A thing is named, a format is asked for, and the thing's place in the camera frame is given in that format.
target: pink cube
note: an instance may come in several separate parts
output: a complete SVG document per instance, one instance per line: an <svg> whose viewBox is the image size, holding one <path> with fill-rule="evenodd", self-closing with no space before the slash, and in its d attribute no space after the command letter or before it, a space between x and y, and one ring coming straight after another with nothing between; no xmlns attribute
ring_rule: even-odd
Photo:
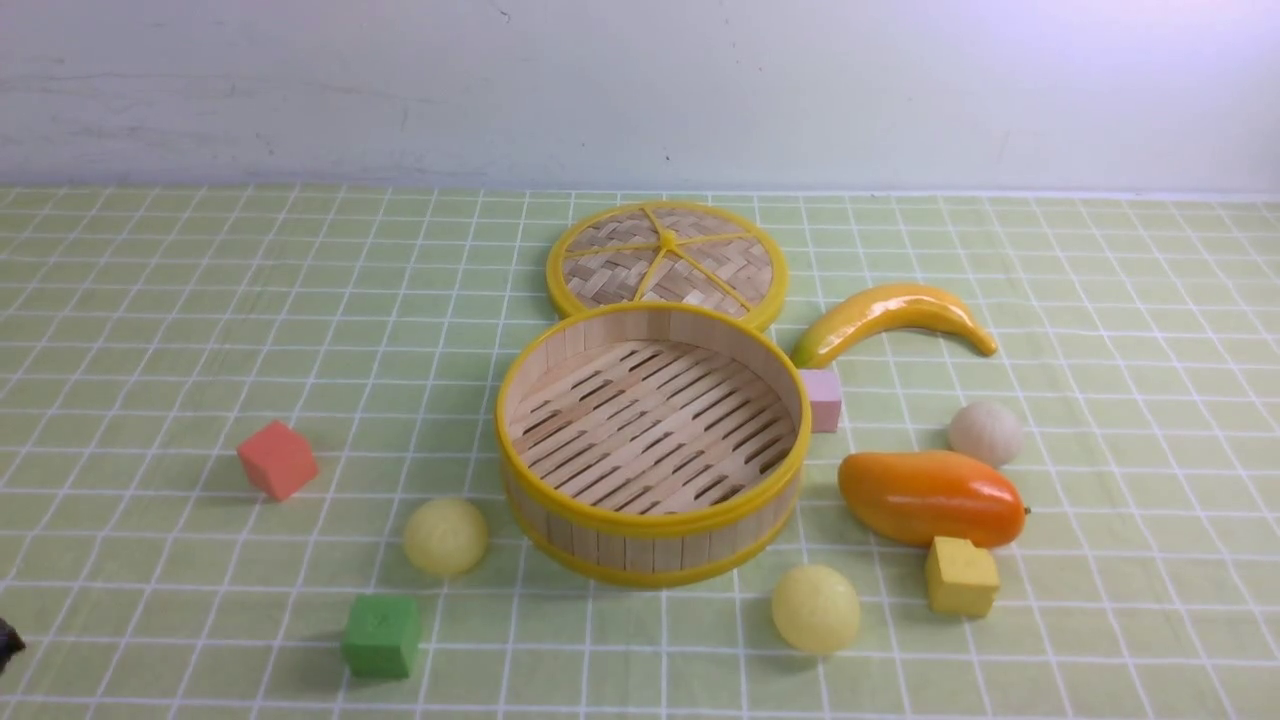
<svg viewBox="0 0 1280 720"><path fill-rule="evenodd" d="M840 407L842 391L836 370L800 370L804 389L809 395L809 413L813 415L813 432L833 433L840 427Z"/></svg>

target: bamboo steamer lid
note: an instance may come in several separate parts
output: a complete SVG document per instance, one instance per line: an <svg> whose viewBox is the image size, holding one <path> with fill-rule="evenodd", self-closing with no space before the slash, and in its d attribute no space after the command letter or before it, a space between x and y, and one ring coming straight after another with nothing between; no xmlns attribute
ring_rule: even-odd
<svg viewBox="0 0 1280 720"><path fill-rule="evenodd" d="M698 305L764 331L782 311L787 268L763 229L696 202L622 205L570 228L547 260L562 318L634 301Z"/></svg>

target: steamer basket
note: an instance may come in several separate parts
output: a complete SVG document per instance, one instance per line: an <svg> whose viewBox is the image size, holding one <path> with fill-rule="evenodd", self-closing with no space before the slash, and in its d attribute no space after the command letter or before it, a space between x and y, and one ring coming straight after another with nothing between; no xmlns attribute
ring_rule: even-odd
<svg viewBox="0 0 1280 720"><path fill-rule="evenodd" d="M620 302L681 302L763 331L782 311L787 266L750 220L698 202L591 215L552 246L547 288L561 318Z"/></svg>
<svg viewBox="0 0 1280 720"><path fill-rule="evenodd" d="M764 550L795 507L810 432L786 355L673 302L558 323L507 370L495 423L525 534L584 575L650 588Z"/></svg>

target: yellow banana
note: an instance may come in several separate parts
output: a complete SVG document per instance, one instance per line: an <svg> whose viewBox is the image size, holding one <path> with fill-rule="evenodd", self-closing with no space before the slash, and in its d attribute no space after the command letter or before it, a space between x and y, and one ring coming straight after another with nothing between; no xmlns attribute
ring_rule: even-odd
<svg viewBox="0 0 1280 720"><path fill-rule="evenodd" d="M986 356L998 348L955 295L925 284L893 283L867 288L818 318L796 341L791 361L796 368L826 368L855 342L901 328L960 336Z"/></svg>

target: yellow cube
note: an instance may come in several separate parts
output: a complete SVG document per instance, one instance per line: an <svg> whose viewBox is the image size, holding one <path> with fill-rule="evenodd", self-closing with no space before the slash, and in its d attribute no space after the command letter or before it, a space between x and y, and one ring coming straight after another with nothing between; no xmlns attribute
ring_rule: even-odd
<svg viewBox="0 0 1280 720"><path fill-rule="evenodd" d="M996 559L961 538L933 538L924 580L929 609L947 615L986 618L1000 591Z"/></svg>

